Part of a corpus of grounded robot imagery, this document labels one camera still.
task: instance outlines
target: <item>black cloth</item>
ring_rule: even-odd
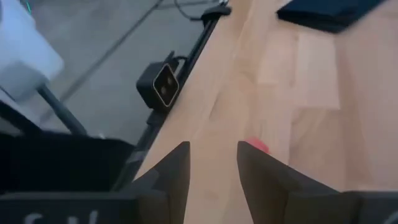
[[[279,19],[339,33],[384,0],[293,0],[277,11]]]

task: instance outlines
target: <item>wooden table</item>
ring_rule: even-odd
[[[278,21],[279,0],[232,0],[139,175],[191,142],[185,223],[252,223],[239,140],[338,190],[398,189],[398,1],[332,35]]]

